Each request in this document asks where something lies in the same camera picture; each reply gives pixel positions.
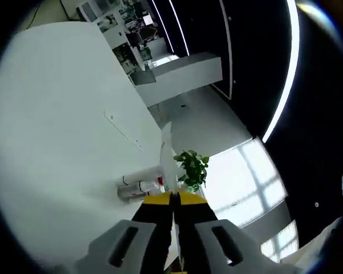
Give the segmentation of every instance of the potted plant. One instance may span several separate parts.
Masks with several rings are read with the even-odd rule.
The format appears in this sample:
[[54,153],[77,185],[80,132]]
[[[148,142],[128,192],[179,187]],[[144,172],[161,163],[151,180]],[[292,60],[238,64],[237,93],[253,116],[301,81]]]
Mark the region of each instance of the potted plant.
[[206,177],[209,157],[202,157],[193,150],[184,151],[181,155],[174,157],[174,160],[181,162],[185,174],[180,177],[179,182],[184,182],[193,191],[197,191],[202,183],[206,186]]

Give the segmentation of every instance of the red object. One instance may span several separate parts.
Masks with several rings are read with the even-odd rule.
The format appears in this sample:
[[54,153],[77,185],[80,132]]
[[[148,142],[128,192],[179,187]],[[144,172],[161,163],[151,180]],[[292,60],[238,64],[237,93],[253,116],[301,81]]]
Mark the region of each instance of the red object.
[[159,177],[159,178],[158,178],[158,182],[159,182],[159,184],[160,184],[161,186],[163,186],[162,177]]

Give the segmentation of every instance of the floor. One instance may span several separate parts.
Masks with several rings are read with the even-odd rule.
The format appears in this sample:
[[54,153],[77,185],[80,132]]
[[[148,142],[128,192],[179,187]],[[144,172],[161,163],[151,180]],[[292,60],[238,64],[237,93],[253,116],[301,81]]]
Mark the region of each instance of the floor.
[[32,11],[28,13],[26,18],[24,18],[19,25],[17,32],[48,23],[66,21],[68,21],[68,19],[60,0],[45,0],[39,7],[33,8]]

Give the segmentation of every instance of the led light strip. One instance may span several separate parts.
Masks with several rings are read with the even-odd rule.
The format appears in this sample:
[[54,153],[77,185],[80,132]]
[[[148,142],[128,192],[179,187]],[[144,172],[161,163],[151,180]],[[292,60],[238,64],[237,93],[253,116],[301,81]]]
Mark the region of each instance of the led light strip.
[[185,42],[185,37],[184,37],[184,33],[182,31],[182,27],[181,27],[181,24],[179,23],[179,19],[177,17],[177,13],[176,13],[176,10],[174,9],[174,6],[173,6],[173,3],[172,3],[172,0],[169,0],[169,3],[171,5],[171,8],[173,9],[173,13],[177,19],[177,23],[178,23],[178,26],[179,26],[179,29],[181,30],[181,34],[182,34],[182,37],[183,37],[183,41],[184,41],[184,46],[185,46],[185,50],[187,51],[187,55],[189,56],[189,50],[188,50],[188,47],[187,47],[187,43]]
[[161,24],[162,24],[162,27],[164,28],[164,31],[165,31],[167,40],[169,41],[169,45],[170,45],[171,51],[174,53],[174,49],[173,49],[172,43],[171,43],[171,41],[170,41],[169,35],[167,34],[167,31],[166,31],[164,22],[163,22],[162,19],[161,19],[159,10],[158,10],[158,8],[156,7],[156,4],[155,4],[154,0],[152,0],[152,1],[153,1],[153,4],[154,4],[154,7],[155,7],[155,9],[156,9],[156,12],[158,13],[158,16],[159,16],[159,18],[160,18],[160,22],[161,22]]
[[273,115],[272,121],[270,122],[270,125],[266,131],[266,133],[263,136],[262,141],[265,143],[267,142],[268,138],[270,137],[270,134],[274,130],[282,111],[284,110],[284,107],[286,105],[288,96],[290,94],[293,79],[295,77],[296,67],[297,67],[297,61],[298,61],[298,49],[300,47],[300,26],[298,24],[298,14],[296,9],[296,3],[294,0],[287,0],[287,6],[290,13],[290,20],[291,20],[291,57],[290,57],[290,65],[288,67],[287,72],[287,78],[286,83],[284,86],[284,89],[282,91],[281,99],[278,103],[276,112]]

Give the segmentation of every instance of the white cabinet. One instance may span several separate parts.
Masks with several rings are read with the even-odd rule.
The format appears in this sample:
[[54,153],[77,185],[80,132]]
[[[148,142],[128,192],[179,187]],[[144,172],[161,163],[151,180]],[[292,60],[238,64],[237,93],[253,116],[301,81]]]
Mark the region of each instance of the white cabinet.
[[103,35],[111,49],[114,49],[121,44],[127,43],[125,31],[120,25],[116,25],[111,29],[108,29],[106,32],[103,33]]

